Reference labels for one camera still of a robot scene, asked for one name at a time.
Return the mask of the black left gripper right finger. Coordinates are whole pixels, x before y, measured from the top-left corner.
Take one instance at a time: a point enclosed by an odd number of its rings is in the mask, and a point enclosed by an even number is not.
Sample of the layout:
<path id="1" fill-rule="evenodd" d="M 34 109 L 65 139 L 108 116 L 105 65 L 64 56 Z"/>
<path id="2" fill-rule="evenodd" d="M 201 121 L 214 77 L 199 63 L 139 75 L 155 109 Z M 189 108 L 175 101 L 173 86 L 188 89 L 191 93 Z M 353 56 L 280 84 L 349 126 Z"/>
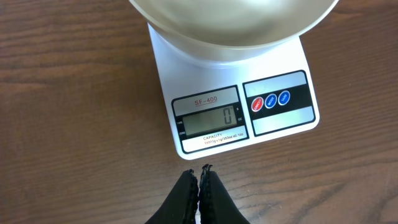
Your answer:
<path id="1" fill-rule="evenodd" d="M 202 167 L 198 196 L 201 224 L 249 224 L 211 167 Z"/>

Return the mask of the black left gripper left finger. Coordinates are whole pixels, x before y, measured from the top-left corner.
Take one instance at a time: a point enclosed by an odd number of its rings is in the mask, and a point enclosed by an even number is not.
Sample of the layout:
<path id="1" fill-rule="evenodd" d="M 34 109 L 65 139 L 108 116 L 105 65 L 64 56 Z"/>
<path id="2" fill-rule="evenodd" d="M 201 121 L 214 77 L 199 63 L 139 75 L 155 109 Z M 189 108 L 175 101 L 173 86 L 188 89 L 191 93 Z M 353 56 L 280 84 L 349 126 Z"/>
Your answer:
<path id="1" fill-rule="evenodd" d="M 160 208 L 146 224 L 196 224 L 198 180 L 194 170 L 182 172 Z"/>

